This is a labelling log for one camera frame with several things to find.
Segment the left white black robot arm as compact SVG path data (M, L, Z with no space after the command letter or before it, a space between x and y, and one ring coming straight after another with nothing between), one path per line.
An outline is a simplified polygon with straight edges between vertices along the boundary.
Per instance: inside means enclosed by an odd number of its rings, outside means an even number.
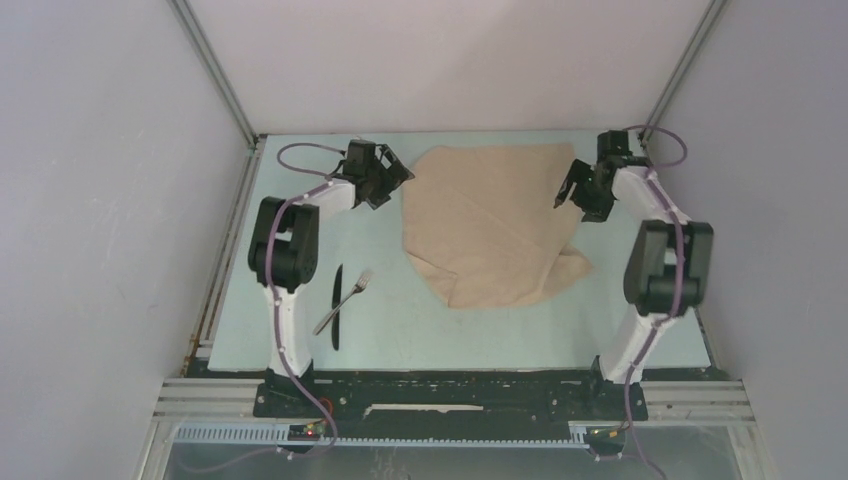
M297 167L283 160L295 148L314 148L340 156L328 173ZM316 403L315 388L301 380L313 363L306 333L305 304L299 297L318 267L323 221L362 204L376 210L394 191L415 178L385 143L354 139L345 149L314 142L294 142L277 152L280 166L313 175L318 186L288 199L265 197L260 202L249 243L248 267L262 286L272 330L269 370L289 379L277 402L292 416L304 416Z

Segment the beige cloth napkin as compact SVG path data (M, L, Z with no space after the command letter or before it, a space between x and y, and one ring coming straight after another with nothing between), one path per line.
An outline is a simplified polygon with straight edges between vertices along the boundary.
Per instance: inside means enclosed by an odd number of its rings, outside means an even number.
M449 308L550 299L593 269L573 246L581 210L554 204L576 158L570 143L436 146L402 187L403 248Z

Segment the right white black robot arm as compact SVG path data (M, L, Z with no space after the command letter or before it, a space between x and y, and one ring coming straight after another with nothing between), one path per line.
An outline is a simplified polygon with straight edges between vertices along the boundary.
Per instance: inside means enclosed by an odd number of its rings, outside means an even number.
M581 392L585 411L606 418L622 403L615 384L641 379L647 359L666 331L706 294L713 227L675 205L643 158L613 157L590 165L576 160L554 205L570 202L586 222L602 223L622 204L639 228L622 288L628 305L613 344L598 359L603 379Z

